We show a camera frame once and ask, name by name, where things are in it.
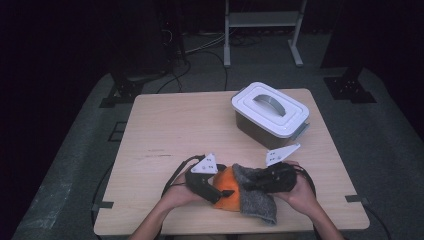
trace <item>forearm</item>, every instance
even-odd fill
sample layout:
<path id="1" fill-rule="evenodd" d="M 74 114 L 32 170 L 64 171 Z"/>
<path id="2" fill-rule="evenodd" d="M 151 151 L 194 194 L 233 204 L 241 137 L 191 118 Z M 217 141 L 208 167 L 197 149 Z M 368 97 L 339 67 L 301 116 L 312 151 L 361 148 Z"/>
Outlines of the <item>forearm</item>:
<path id="1" fill-rule="evenodd" d="M 344 240 L 344 237 L 331 221 L 327 213 L 321 208 L 315 209 L 309 216 L 316 230 L 323 240 Z"/>
<path id="2" fill-rule="evenodd" d="M 166 216 L 172 209 L 169 205 L 159 201 L 129 239 L 153 240 L 158 234 Z"/>

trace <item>person's left hand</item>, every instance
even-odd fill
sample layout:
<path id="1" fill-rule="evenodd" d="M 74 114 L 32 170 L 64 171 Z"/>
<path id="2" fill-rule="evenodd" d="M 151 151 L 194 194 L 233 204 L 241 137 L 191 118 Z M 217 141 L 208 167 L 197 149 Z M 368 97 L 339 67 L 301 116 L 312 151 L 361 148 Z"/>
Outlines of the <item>person's left hand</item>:
<path id="1" fill-rule="evenodd" d="M 171 187 L 163 195 L 161 201 L 167 202 L 170 207 L 176 208 L 184 206 L 190 202 L 204 200 L 199 195 L 193 193 L 185 184 L 185 173 L 181 173 L 172 183 Z"/>

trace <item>dark gray carpet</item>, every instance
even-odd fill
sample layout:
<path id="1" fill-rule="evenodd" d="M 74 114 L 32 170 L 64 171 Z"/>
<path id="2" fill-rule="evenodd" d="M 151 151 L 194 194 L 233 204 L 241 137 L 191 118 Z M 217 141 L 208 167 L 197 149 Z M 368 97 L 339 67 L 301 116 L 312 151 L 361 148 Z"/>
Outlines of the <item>dark gray carpet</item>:
<path id="1" fill-rule="evenodd" d="M 295 67 L 287 36 L 253 38 L 260 43 L 231 49 L 232 66 L 227 69 L 227 90 L 240 90 L 254 81 L 274 88 L 309 89 L 324 117 L 331 136 L 358 194 L 366 198 L 384 221 L 392 239 L 424 239 L 424 146 L 399 108 L 388 95 L 382 81 L 364 69 L 359 77 L 377 103 L 352 104 L 333 100 L 323 78 L 340 76 L 345 69 L 320 69 L 329 35 L 301 35 L 299 51 L 304 67 Z M 211 39 L 186 37 L 186 49 Z M 222 47 L 188 56 L 191 68 L 180 77 L 183 92 L 223 91 L 225 70 L 218 57 Z M 176 62 L 175 74 L 188 66 Z M 143 94 L 156 93 L 167 81 L 145 85 Z M 75 120 L 52 164 L 31 208 L 17 229 L 14 239 L 96 239 L 92 230 L 91 208 L 96 189 L 113 163 L 119 142 L 108 138 L 116 122 L 126 121 L 131 104 L 99 108 L 113 85 L 110 75 L 99 80 Z M 177 83 L 162 89 L 178 92 Z M 101 200 L 108 177 L 101 184 L 96 201 Z M 343 232 L 350 239 L 387 239 L 376 218 L 364 231 Z M 299 239 L 314 239 L 300 233 Z M 125 237 L 103 237 L 125 239 Z"/>

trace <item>gray fuzzy cloth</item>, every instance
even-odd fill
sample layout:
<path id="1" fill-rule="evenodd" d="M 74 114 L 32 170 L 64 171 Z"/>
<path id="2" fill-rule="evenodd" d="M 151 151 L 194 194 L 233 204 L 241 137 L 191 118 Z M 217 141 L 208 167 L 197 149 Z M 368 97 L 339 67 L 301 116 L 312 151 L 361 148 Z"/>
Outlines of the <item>gray fuzzy cloth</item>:
<path id="1" fill-rule="evenodd" d="M 256 180 L 255 175 L 260 170 L 242 167 L 237 163 L 233 165 L 234 176 L 240 189 L 240 213 L 260 217 L 266 224 L 275 225 L 277 206 L 274 198 L 260 190 L 246 191 L 243 188 L 243 184 Z"/>

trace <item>wooden table top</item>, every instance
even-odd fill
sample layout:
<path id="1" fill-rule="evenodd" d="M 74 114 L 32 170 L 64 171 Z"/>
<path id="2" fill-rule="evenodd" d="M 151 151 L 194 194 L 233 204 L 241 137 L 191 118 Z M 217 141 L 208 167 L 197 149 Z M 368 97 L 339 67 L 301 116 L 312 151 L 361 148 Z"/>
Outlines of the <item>wooden table top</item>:
<path id="1" fill-rule="evenodd" d="M 311 175 L 317 198 L 335 225 L 365 229 L 369 219 L 359 202 L 345 196 L 356 191 L 318 107 L 307 89 L 281 90 L 309 108 L 309 129 L 297 140 L 302 146 L 288 157 Z M 140 95 L 136 98 L 94 226 L 98 235 L 131 234 L 156 202 L 180 163 L 213 152 L 217 163 L 265 168 L 264 146 L 236 126 L 231 97 L 236 92 Z M 271 233 L 312 230 L 311 221 L 276 199 L 277 225 L 238 212 L 196 202 L 171 211 L 162 233 Z"/>

